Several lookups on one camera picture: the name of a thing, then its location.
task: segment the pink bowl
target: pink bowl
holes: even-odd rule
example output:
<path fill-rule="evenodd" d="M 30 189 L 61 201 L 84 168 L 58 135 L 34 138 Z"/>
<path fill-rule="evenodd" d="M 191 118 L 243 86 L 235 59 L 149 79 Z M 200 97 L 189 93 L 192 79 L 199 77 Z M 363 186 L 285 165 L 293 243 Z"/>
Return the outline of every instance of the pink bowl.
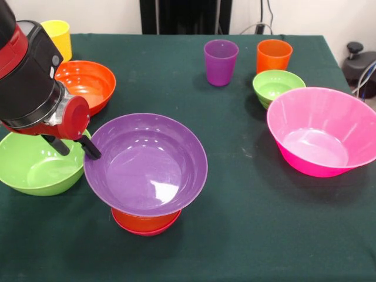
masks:
<path fill-rule="evenodd" d="M 337 90 L 290 90 L 271 103 L 267 123 L 286 161 L 310 176 L 336 176 L 376 159 L 376 112 Z"/>

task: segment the table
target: table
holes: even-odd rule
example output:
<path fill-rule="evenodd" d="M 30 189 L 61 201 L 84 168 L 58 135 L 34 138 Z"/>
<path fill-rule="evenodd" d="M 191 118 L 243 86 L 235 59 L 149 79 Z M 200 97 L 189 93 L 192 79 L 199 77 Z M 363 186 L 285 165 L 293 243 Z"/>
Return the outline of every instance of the table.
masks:
<path fill-rule="evenodd" d="M 307 86 L 350 93 L 322 36 L 283 37 L 294 48 L 288 70 Z M 128 113 L 176 119 L 206 150 L 207 182 L 178 221 L 151 238 L 122 230 L 84 176 L 53 197 L 1 184 L 0 281 L 376 280 L 376 163 L 332 179 L 295 171 L 251 87 L 256 45 L 270 36 L 224 36 L 240 53 L 222 88 L 204 75 L 203 45 L 213 38 L 72 35 L 74 59 L 102 63 L 117 77 L 89 131 Z"/>

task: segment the bowl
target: bowl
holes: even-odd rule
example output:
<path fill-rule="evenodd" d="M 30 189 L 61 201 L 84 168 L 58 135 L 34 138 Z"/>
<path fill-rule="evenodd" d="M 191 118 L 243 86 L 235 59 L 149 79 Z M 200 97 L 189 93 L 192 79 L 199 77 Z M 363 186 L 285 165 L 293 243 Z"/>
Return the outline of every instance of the bowl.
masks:
<path fill-rule="evenodd" d="M 71 150 L 60 155 L 41 136 L 9 133 L 0 142 L 0 180 L 33 196 L 67 191 L 83 175 L 84 151 L 79 143 L 63 140 Z"/>
<path fill-rule="evenodd" d="M 84 160 L 90 187 L 110 207 L 139 217 L 175 213 L 201 192 L 207 159 L 198 138 L 181 123 L 134 113 L 100 127 L 92 142 L 99 160 Z"/>
<path fill-rule="evenodd" d="M 305 86 L 299 76 L 286 70 L 265 70 L 253 79 L 253 89 L 265 109 L 268 109 L 270 103 L 282 93 Z"/>
<path fill-rule="evenodd" d="M 268 128 L 285 160 L 298 171 L 333 177 L 376 159 L 376 112 L 328 88 L 300 88 L 278 97 Z"/>
<path fill-rule="evenodd" d="M 107 105 L 116 87 L 116 78 L 110 69 L 89 61 L 62 63 L 56 71 L 55 79 L 64 83 L 70 94 L 86 99 L 90 116 Z"/>
<path fill-rule="evenodd" d="M 130 216 L 116 209 L 111 209 L 111 213 L 121 228 L 135 235 L 151 237 L 165 232 L 177 220 L 182 210 L 160 217 Z"/>

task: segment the wall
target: wall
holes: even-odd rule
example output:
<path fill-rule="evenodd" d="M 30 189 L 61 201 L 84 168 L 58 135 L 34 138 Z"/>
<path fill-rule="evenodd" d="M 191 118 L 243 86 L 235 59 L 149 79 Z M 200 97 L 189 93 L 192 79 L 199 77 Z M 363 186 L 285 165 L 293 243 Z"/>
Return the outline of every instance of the wall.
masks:
<path fill-rule="evenodd" d="M 266 0 L 264 20 L 269 21 Z M 18 19 L 64 19 L 72 33 L 141 34 L 139 0 L 8 0 Z M 360 41 L 376 50 L 375 0 L 270 0 L 273 31 L 324 35 L 339 63 L 346 44 Z M 230 33 L 238 34 L 259 21 L 259 0 L 233 0 Z"/>
<path fill-rule="evenodd" d="M 63 19 L 72 33 L 142 33 L 139 0 L 6 1 L 17 20 Z"/>
<path fill-rule="evenodd" d="M 264 3 L 264 21 L 269 23 L 266 0 Z M 339 64 L 348 55 L 349 41 L 376 51 L 375 0 L 270 0 L 270 6 L 274 34 L 324 35 Z M 259 20 L 259 0 L 233 0 L 231 34 Z"/>

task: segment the orange bowl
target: orange bowl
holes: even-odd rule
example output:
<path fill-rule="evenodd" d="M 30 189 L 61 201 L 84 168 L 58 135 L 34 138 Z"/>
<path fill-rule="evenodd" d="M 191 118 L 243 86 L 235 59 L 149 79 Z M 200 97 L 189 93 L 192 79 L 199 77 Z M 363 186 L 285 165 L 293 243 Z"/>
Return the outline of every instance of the orange bowl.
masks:
<path fill-rule="evenodd" d="M 123 227 L 129 232 L 140 234 L 153 233 L 154 231 L 161 229 L 165 230 L 164 227 L 169 227 L 177 219 L 182 211 L 179 210 L 165 216 L 157 217 L 131 216 L 114 208 L 111 208 L 111 212 L 113 218 L 120 227 Z"/>
<path fill-rule="evenodd" d="M 111 70 L 89 61 L 62 63 L 56 71 L 55 79 L 64 83 L 70 94 L 86 99 L 90 116 L 107 105 L 116 87 L 116 78 Z"/>

